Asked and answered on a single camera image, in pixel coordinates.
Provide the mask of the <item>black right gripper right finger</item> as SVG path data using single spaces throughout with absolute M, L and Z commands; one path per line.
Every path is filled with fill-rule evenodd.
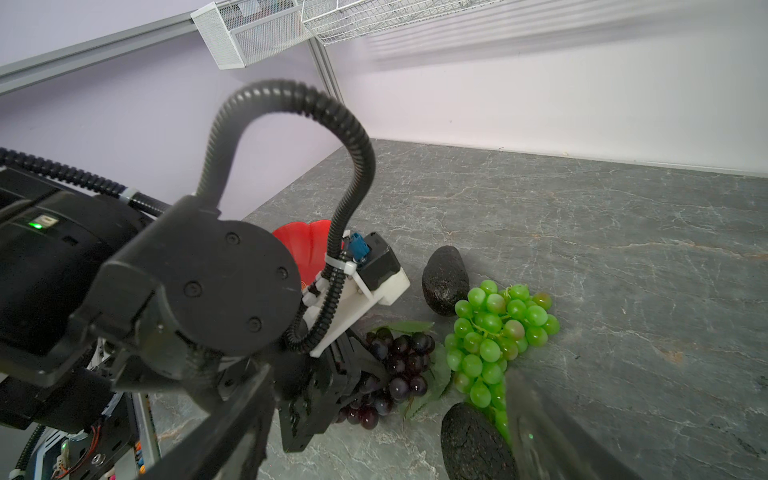
M 504 377 L 511 449 L 521 479 L 637 479 L 517 370 Z

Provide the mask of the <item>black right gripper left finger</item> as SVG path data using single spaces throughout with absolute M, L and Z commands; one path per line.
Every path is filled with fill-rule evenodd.
M 275 409 L 273 368 L 266 365 L 141 477 L 257 478 Z

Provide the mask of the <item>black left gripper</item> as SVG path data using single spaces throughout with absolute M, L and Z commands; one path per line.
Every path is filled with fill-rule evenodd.
M 383 363 L 355 333 L 346 332 L 319 358 L 306 356 L 302 372 L 282 377 L 288 393 L 278 402 L 282 448 L 304 451 L 313 438 L 325 433 L 339 413 L 365 395 L 383 388 L 390 376 Z

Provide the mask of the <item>purple fake grape bunch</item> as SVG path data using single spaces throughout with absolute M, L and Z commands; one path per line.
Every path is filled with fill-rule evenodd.
M 401 321 L 376 327 L 362 338 L 372 355 L 374 370 L 361 372 L 352 393 L 343 399 L 337 423 L 361 425 L 367 430 L 395 413 L 410 418 L 440 398 L 452 373 L 446 349 L 430 322 Z

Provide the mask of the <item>green fake grape bunch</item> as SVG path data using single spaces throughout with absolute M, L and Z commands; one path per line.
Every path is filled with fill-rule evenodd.
M 457 319 L 445 339 L 456 390 L 478 408 L 505 440 L 510 439 L 504 376 L 531 347 L 560 332 L 553 297 L 526 284 L 505 288 L 486 279 L 454 303 Z

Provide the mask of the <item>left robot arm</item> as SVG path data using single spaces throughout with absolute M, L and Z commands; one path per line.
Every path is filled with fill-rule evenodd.
M 222 221 L 188 197 L 166 208 L 61 165 L 1 173 L 1 422 L 75 433 L 109 388 L 212 399 L 229 360 L 276 371 L 283 447 L 304 450 L 385 373 L 350 328 L 408 278 L 378 234 L 346 236 L 346 286 L 326 335 L 326 222 L 274 232 Z

